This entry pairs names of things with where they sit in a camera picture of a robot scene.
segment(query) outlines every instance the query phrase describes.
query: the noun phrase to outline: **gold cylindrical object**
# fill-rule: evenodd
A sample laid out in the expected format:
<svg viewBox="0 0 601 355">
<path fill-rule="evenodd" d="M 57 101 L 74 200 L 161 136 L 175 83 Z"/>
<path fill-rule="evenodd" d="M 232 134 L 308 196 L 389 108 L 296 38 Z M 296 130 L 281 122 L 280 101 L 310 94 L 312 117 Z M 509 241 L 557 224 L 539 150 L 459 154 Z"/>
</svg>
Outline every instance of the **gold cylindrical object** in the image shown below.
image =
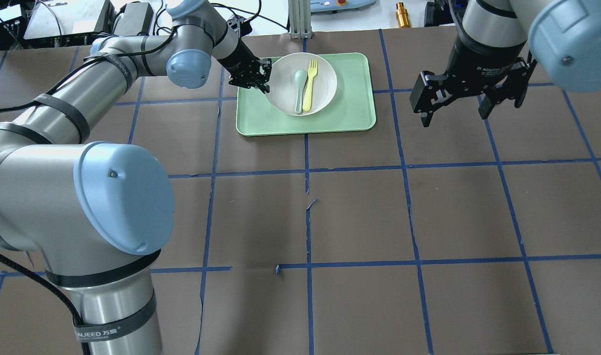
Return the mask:
<svg viewBox="0 0 601 355">
<path fill-rule="evenodd" d="M 408 17 L 408 10 L 404 7 L 403 2 L 397 3 L 397 23 L 400 28 L 410 27 L 411 19 Z"/>
</svg>

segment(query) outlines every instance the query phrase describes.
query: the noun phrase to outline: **metal post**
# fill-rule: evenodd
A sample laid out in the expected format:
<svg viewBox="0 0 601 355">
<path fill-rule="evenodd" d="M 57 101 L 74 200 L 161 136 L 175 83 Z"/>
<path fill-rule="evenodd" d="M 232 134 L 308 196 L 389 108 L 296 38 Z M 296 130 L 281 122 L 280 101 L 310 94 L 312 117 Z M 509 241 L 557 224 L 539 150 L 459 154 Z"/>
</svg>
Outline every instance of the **metal post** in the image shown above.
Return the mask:
<svg viewBox="0 0 601 355">
<path fill-rule="evenodd" d="M 288 0 L 290 38 L 312 38 L 309 0 Z"/>
</svg>

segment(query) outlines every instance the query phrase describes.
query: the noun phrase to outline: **green tray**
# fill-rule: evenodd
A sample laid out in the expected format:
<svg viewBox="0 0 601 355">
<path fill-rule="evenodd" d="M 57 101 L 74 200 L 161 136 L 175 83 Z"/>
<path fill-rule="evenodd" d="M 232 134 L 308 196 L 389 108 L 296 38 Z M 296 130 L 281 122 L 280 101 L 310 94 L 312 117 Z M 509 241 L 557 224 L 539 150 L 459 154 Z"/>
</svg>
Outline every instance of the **green tray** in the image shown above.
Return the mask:
<svg viewBox="0 0 601 355">
<path fill-rule="evenodd" d="M 288 115 L 272 106 L 260 90 L 239 88 L 237 131 L 251 137 L 370 130 L 376 116 L 366 56 L 343 53 L 321 57 L 334 67 L 338 76 L 334 99 L 325 108 L 312 115 Z"/>
</svg>

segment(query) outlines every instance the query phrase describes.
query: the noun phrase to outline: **spoon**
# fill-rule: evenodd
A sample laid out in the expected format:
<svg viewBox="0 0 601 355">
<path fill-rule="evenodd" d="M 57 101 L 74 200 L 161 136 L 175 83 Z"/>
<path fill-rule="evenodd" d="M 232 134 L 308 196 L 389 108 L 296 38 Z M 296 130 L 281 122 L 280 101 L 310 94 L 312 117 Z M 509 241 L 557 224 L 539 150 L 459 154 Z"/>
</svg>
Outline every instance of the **spoon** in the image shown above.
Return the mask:
<svg viewBox="0 0 601 355">
<path fill-rule="evenodd" d="M 296 92 L 296 112 L 300 114 L 302 112 L 302 93 L 305 88 L 305 83 L 307 82 L 307 70 L 299 69 L 296 70 L 294 74 L 294 84 L 296 84 L 297 92 Z"/>
</svg>

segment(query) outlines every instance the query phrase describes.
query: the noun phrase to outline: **fork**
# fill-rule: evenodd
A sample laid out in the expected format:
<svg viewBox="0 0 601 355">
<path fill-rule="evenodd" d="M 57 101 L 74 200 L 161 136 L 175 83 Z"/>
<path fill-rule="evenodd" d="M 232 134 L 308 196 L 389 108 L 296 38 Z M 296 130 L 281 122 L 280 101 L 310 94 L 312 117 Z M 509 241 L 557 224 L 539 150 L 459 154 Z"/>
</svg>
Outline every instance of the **fork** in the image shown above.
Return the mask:
<svg viewBox="0 0 601 355">
<path fill-rule="evenodd" d="M 307 70 L 307 89 L 305 90 L 305 97 L 303 97 L 302 101 L 302 110 L 307 112 L 311 108 L 311 97 L 312 91 L 314 88 L 314 77 L 318 74 L 318 61 L 316 59 L 312 59 L 309 61 L 309 69 Z"/>
</svg>

